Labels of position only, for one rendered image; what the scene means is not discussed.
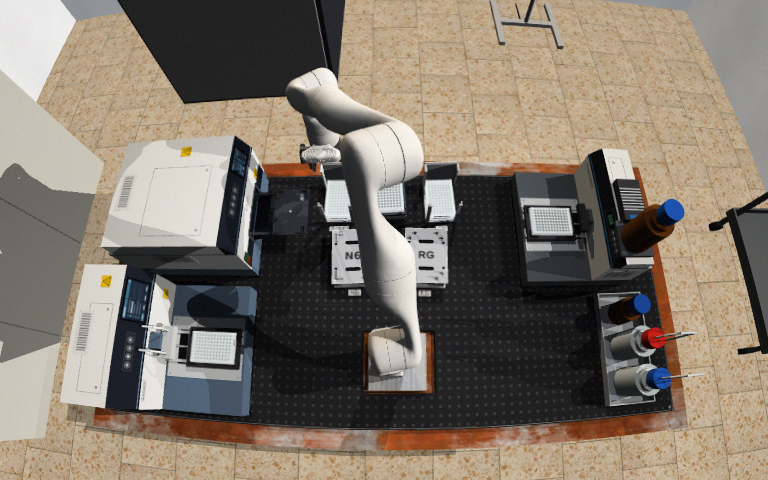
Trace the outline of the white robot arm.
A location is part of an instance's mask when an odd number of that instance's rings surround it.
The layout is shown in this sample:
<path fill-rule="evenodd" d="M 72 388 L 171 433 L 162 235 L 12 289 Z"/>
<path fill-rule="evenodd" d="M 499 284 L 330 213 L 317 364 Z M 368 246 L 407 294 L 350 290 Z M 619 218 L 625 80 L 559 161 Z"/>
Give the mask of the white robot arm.
<path fill-rule="evenodd" d="M 302 162 L 332 163 L 341 158 L 366 292 L 400 324 L 370 332 L 369 358 L 379 376 L 399 372 L 394 376 L 403 376 L 405 369 L 418 366 L 422 358 L 415 256 L 409 242 L 381 214 L 377 192 L 421 172 L 421 143 L 405 123 L 361 105 L 339 90 L 334 74 L 326 68 L 292 80 L 286 97 L 302 114 L 311 145 L 301 153 Z M 333 148 L 339 134 L 345 135 L 340 151 Z"/>

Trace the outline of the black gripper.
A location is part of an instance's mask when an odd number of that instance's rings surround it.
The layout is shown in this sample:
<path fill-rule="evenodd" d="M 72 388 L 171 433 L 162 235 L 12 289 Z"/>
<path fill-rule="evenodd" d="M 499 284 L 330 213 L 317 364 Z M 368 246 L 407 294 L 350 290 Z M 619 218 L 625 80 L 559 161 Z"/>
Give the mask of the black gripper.
<path fill-rule="evenodd" d="M 335 145 L 333 148 L 335 148 L 335 149 L 337 149 L 337 150 L 339 150 L 339 151 L 340 151 L 340 144 L 341 144 L 341 140 L 340 140 L 340 137 L 339 137 L 339 141 L 338 141 L 338 143 L 337 143 L 337 144 L 336 144 L 336 145 Z M 311 145 L 310 145 L 310 147 L 311 147 Z M 300 144 L 300 151 L 299 151 L 299 154 L 300 154 L 300 162 L 301 162 L 301 164 L 305 164 L 305 163 L 303 163 L 303 162 L 302 162 L 302 160 L 301 160 L 301 153 L 302 153 L 304 150 L 306 150 L 306 149 L 308 149 L 308 148 L 310 148 L 310 147 L 306 147 L 306 146 L 305 146 L 305 144 L 303 144 L 303 143 L 302 143 L 302 144 Z M 310 166 L 310 169 L 311 169 L 311 170 L 313 170 L 313 172 L 316 172 L 316 163 L 311 163 L 311 164 L 308 164 L 308 165 Z"/>

